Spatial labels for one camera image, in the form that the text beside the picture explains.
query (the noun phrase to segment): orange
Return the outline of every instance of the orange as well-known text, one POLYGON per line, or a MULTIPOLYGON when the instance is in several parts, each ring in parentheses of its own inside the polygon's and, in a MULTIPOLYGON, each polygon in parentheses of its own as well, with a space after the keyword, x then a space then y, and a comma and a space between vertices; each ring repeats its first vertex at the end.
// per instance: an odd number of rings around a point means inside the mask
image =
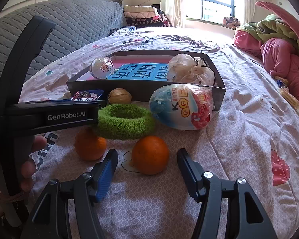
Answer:
POLYGON ((165 141, 156 136, 141 138, 132 150, 133 166, 147 175, 163 171, 167 166, 168 157, 169 152, 165 141))
POLYGON ((86 128, 77 133, 74 142, 77 154, 86 161, 101 158, 106 150, 106 139, 97 136, 92 128, 86 128))

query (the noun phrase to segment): black box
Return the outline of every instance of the black box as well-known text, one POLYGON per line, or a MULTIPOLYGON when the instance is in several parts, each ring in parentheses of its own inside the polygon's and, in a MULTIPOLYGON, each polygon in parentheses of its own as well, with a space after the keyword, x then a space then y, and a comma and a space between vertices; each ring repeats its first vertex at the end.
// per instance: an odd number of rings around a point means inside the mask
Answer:
MULTIPOLYGON (((225 96, 226 87, 214 63, 206 54, 197 53, 197 52, 188 52, 188 51, 178 51, 178 50, 130 50, 130 51, 114 52, 108 55, 108 57, 110 57, 112 61, 115 62, 116 60, 122 59, 123 57, 132 58, 133 56, 134 57, 153 56, 153 63, 161 63, 160 60, 164 59, 164 61, 166 61, 167 58, 169 58, 170 60, 174 56, 181 53, 188 54, 191 57, 204 58, 207 65, 214 71, 217 87, 214 86, 212 87, 212 95, 213 95, 214 106, 215 106, 214 110, 218 111, 222 105, 222 100, 224 99, 225 96)), ((90 68, 87 67, 67 81, 67 86, 72 96, 77 91, 101 89, 104 90, 105 94, 108 94, 115 88, 123 88, 132 95, 133 101, 148 102, 155 90, 165 85, 173 84, 173 82, 155 81, 155 80, 104 79, 104 80, 76 81, 82 75, 87 73, 89 70, 90 68)))

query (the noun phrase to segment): white curtain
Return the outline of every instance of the white curtain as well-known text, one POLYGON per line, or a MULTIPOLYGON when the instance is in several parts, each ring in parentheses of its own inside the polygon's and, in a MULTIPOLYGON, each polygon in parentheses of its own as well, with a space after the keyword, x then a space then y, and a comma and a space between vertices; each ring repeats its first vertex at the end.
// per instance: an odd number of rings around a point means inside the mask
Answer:
POLYGON ((244 20, 242 24, 253 22, 256 0, 244 0, 244 20))
POLYGON ((185 27, 184 0, 161 0, 161 10, 171 21, 173 27, 185 27))

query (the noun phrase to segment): gray quilted mattress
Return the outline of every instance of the gray quilted mattress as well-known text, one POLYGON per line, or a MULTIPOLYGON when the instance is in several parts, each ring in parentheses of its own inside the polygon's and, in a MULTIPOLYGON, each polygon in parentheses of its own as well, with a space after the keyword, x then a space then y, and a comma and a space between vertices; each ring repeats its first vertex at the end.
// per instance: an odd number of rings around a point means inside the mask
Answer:
POLYGON ((0 76, 18 36, 34 15, 56 22, 39 56, 31 63, 28 80, 53 61, 126 26, 120 0, 50 0, 0 18, 0 76))

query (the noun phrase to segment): strawberry print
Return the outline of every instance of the strawberry print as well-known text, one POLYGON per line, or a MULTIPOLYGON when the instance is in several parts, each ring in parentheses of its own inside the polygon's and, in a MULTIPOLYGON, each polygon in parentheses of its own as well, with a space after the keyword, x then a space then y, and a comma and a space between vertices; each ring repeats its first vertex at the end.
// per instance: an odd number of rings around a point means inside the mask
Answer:
POLYGON ((286 183, 290 178, 290 168, 275 150, 271 150, 272 185, 278 186, 286 183))

